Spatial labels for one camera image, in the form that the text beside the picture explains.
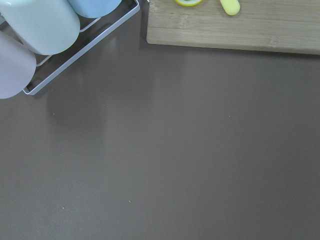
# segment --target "light blue mug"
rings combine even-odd
[[[86,18],[99,18],[115,10],[122,0],[68,0],[74,11]]]
[[[58,54],[77,40],[78,15],[67,0],[0,0],[0,12],[32,52]]]

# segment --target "cutting board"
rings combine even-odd
[[[320,0],[239,0],[227,15],[219,0],[192,7],[150,0],[150,44],[320,54]]]

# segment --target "wooden cutting board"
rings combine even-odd
[[[150,0],[150,44],[320,54],[320,0],[239,0],[228,16],[219,0],[192,7]]]

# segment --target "mug rack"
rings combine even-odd
[[[35,95],[72,63],[108,36],[116,28],[140,10],[138,0],[122,0],[120,5],[106,16],[96,19],[79,16],[80,33],[74,44],[55,55],[35,54],[37,65],[32,80],[23,90],[27,95]],[[0,23],[0,30],[14,34],[10,26]]]

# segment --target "yellow handle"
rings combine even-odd
[[[236,15],[240,11],[240,3],[238,0],[220,0],[223,9],[228,15]]]

